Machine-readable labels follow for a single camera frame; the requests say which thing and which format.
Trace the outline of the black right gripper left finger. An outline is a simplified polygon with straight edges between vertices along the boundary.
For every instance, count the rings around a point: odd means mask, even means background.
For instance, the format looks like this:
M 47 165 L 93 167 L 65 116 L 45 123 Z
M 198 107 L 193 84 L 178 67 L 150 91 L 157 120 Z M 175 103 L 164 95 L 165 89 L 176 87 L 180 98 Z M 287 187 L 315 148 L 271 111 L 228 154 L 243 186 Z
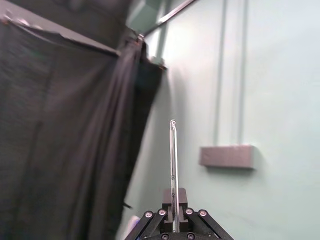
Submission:
M 163 191 L 162 206 L 157 211 L 147 210 L 136 220 L 128 233 L 129 240 L 173 240 L 171 192 Z

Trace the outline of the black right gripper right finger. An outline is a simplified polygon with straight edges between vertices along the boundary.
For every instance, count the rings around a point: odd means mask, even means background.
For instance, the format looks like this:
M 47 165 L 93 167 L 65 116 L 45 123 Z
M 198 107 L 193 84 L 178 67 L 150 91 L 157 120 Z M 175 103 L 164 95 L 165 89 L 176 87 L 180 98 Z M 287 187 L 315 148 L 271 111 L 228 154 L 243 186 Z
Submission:
M 175 240 L 222 240 L 219 224 L 205 209 L 198 211 L 188 206 L 187 192 L 179 191 L 179 226 L 180 233 L 174 234 Z

